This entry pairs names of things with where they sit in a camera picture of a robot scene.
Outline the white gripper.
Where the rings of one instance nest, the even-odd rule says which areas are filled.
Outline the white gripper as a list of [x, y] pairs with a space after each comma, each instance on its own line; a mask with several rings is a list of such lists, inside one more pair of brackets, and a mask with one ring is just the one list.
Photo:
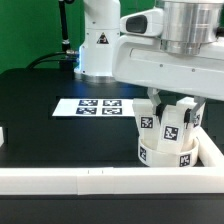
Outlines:
[[115, 46], [112, 74], [117, 81], [149, 87], [147, 94], [159, 121], [166, 107], [159, 90], [195, 96], [184, 122], [196, 128], [202, 122], [205, 98], [224, 101], [224, 38], [190, 56], [162, 51], [155, 38], [123, 35]]

